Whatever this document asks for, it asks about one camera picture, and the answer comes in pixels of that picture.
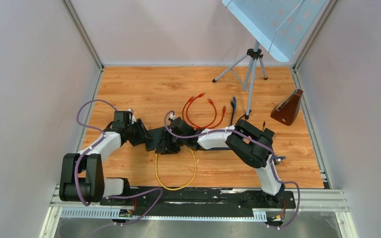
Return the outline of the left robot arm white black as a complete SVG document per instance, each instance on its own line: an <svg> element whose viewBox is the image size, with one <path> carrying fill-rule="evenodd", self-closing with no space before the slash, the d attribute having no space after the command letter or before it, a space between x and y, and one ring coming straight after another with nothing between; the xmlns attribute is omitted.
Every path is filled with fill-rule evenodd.
<svg viewBox="0 0 381 238"><path fill-rule="evenodd" d="M92 145L63 157L59 198L88 206L113 196L120 205L128 204L132 191L125 178L105 178L103 162L125 142L132 146L151 139L141 119L132 110L115 111L114 119Z"/></svg>

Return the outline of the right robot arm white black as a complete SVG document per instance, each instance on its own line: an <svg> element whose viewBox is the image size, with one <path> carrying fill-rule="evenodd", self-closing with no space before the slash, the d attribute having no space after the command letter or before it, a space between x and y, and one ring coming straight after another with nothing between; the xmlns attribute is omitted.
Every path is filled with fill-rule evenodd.
<svg viewBox="0 0 381 238"><path fill-rule="evenodd" d="M178 153L186 146L193 151L233 151L246 165L254 168L264 192L264 202L276 207L283 201L285 186L273 164L272 149L274 131L259 129L244 119L234 125L218 129L194 129L182 118L161 128L162 147L158 153Z"/></svg>

